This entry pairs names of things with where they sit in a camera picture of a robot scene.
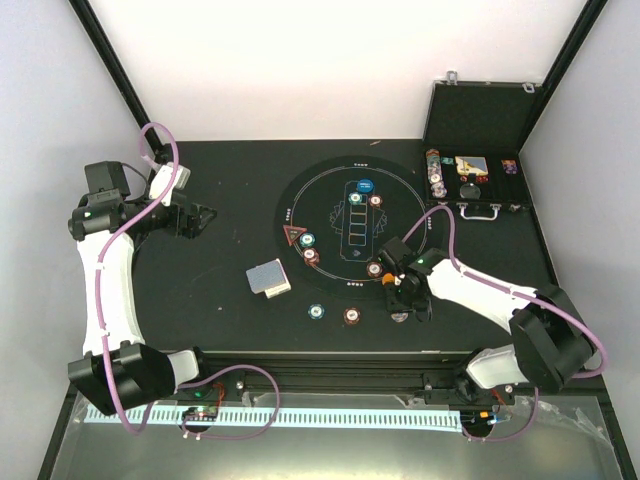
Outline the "green poker chip stack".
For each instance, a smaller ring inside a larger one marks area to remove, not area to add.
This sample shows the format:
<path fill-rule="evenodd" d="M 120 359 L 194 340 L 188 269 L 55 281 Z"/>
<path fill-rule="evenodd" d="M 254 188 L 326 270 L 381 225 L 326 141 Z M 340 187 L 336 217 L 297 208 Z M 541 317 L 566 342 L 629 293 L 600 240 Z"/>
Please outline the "green poker chip stack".
<path fill-rule="evenodd" d="M 325 315 L 325 308 L 321 304 L 312 304 L 308 308 L 308 316 L 311 319 L 319 320 L 322 319 Z"/>

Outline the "blue round blind button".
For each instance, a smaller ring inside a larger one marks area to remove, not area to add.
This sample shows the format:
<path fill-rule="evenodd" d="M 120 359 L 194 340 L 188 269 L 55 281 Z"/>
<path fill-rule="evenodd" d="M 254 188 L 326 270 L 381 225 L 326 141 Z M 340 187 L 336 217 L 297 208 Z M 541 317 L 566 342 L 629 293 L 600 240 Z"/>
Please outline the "blue round blind button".
<path fill-rule="evenodd" d="M 356 191 L 359 194 L 372 194 L 375 191 L 375 184 L 370 179 L 360 179 L 356 182 Z"/>

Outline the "green chips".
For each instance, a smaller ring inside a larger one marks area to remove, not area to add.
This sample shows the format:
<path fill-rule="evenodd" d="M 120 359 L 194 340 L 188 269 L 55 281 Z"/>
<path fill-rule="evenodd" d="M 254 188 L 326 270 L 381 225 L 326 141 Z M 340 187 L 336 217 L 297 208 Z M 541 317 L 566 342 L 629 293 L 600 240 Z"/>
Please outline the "green chips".
<path fill-rule="evenodd" d="M 358 205 L 362 202 L 362 195 L 358 192 L 353 192 L 349 195 L 349 202 L 352 205 Z"/>
<path fill-rule="evenodd" d="M 313 248 L 315 243 L 315 235 L 311 232 L 305 232 L 299 237 L 299 245 L 301 249 Z"/>

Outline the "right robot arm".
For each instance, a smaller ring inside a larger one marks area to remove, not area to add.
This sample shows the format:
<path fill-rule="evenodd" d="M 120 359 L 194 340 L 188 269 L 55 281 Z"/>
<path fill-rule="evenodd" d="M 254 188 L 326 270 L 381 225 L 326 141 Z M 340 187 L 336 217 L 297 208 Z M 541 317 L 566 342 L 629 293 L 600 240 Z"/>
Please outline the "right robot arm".
<path fill-rule="evenodd" d="M 389 310 L 418 311 L 433 297 L 455 303 L 493 322 L 511 343 L 472 356 L 454 379 L 457 396 L 476 403 L 491 389 L 528 383 L 557 393 L 584 372 L 595 341 L 566 293 L 558 287 L 531 289 L 471 269 L 438 249 L 419 256 L 400 243 L 378 254 L 383 270 L 398 279 L 386 285 Z"/>

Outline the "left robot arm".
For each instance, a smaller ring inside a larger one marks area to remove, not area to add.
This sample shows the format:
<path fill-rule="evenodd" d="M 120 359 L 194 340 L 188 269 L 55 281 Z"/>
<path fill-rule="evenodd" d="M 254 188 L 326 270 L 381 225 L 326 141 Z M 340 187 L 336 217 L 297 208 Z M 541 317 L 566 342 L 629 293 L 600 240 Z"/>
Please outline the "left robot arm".
<path fill-rule="evenodd" d="M 163 353 L 148 346 L 138 325 L 133 291 L 135 241 L 156 230 L 194 239 L 216 218 L 214 209 L 182 200 L 158 204 L 126 232 L 118 230 L 151 200 L 127 202 L 117 189 L 83 197 L 68 222 L 84 268 L 87 325 L 82 357 L 68 377 L 101 413 L 114 415 L 173 395 L 193 399 L 214 388 L 197 347 Z"/>

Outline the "purple poker chip stack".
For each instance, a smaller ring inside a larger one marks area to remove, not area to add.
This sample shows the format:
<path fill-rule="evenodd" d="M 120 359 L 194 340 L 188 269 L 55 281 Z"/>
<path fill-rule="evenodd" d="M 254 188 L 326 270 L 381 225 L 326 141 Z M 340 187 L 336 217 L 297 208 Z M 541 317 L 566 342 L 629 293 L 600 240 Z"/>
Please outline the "purple poker chip stack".
<path fill-rule="evenodd" d="M 396 323 L 402 323 L 406 321 L 408 317 L 409 317 L 408 312 L 398 312 L 398 313 L 393 313 L 391 315 L 391 319 Z"/>

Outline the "red poker chip stack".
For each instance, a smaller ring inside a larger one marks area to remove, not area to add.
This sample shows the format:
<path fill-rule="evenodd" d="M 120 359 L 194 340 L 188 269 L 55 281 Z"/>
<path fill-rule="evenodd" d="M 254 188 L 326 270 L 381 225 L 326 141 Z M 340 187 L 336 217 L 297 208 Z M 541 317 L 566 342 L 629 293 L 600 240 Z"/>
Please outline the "red poker chip stack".
<path fill-rule="evenodd" d="M 347 325 L 356 325 L 361 318 L 361 313 L 357 308 L 347 308 L 343 313 L 344 321 Z"/>

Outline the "red chips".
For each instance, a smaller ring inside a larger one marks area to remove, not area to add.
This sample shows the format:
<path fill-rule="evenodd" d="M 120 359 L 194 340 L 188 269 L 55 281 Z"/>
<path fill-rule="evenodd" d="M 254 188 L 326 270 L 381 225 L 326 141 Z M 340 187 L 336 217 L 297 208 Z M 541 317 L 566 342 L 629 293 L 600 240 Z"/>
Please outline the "red chips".
<path fill-rule="evenodd" d="M 319 253 L 315 248 L 305 248 L 302 251 L 302 257 L 307 265 L 316 265 L 319 263 Z"/>
<path fill-rule="evenodd" d="M 372 207 L 379 207 L 382 204 L 382 198 L 379 195 L 372 195 L 369 203 Z"/>
<path fill-rule="evenodd" d="M 383 274 L 384 269 L 379 262 L 369 262 L 366 266 L 366 272 L 371 278 L 379 278 Z"/>

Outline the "triangular red dealer button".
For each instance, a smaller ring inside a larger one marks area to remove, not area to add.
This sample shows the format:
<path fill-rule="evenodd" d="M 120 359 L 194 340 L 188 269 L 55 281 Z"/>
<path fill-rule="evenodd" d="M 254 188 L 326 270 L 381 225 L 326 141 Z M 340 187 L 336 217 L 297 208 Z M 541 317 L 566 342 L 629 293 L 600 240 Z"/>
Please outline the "triangular red dealer button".
<path fill-rule="evenodd" d="M 297 227 L 293 225 L 285 224 L 283 226 L 284 235 L 289 246 L 293 246 L 294 243 L 307 232 L 304 227 Z"/>

